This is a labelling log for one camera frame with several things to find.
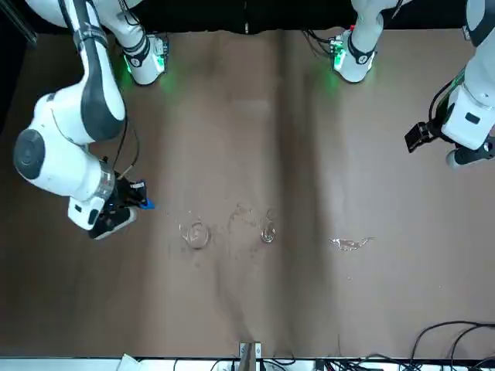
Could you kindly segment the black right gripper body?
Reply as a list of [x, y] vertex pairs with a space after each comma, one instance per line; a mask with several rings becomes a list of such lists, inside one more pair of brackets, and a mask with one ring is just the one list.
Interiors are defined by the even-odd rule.
[[109, 199], [105, 202], [105, 211], [110, 213], [134, 204], [130, 182], [127, 179], [117, 179]]

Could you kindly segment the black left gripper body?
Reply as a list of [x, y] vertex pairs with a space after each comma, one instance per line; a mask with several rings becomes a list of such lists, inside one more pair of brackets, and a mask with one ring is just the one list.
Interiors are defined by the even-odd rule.
[[442, 117], [434, 117], [430, 119], [427, 123], [428, 129], [428, 138], [426, 140], [427, 143], [431, 143], [437, 139], [446, 140], [445, 135], [442, 133], [442, 126], [444, 125], [445, 120]]

